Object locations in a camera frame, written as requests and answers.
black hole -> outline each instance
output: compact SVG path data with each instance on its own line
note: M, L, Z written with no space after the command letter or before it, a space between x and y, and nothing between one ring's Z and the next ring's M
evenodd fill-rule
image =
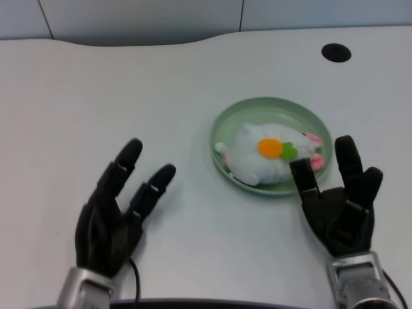
M345 62L352 57L349 48L337 43L331 43L323 46L322 55L332 62Z

green plate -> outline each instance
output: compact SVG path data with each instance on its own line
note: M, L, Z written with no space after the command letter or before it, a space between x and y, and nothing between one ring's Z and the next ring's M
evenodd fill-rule
M283 124L299 130L300 132L311 132L316 134L322 138L323 141L323 145L318 150L318 153L323 155L325 162L323 169L315 173L316 179L320 181L328 173L333 154L332 139L326 126L315 114L299 104L283 98L250 98L233 104L220 114L213 124L210 136L210 148L212 151L213 162L217 165L223 175L236 185L246 190L264 195L285 195L296 192L295 183L293 181L251 187L231 176L229 170L223 164L221 155L214 150L214 146L218 142L230 145L230 142L244 123Z

orange felt circle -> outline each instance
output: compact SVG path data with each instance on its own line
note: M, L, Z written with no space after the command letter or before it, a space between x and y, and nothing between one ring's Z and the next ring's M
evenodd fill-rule
M283 152L282 143L275 138L265 138L261 140L257 148L260 154L268 159L279 158Z

white plush toy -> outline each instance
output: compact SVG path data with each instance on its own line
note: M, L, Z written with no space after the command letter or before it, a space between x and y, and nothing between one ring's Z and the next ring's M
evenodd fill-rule
M217 143L215 150L231 173L247 185L278 183L292 178L289 163L309 158L312 169L324 166L315 150L322 140L281 124L243 124L230 145Z

white table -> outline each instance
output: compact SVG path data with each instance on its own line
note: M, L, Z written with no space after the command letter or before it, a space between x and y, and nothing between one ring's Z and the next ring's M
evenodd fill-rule
M325 60L331 42L350 61ZM137 136L144 151L120 197L160 166L176 178L134 258L143 297L201 297L331 308L328 257L299 198L261 198L214 168L208 135L227 106L273 96L354 137L384 171L373 249L412 295L412 28L243 32L177 46L98 48L0 42L0 299L53 304L75 264L74 231L95 182ZM322 189L341 185L334 164ZM133 298L133 271L117 278Z

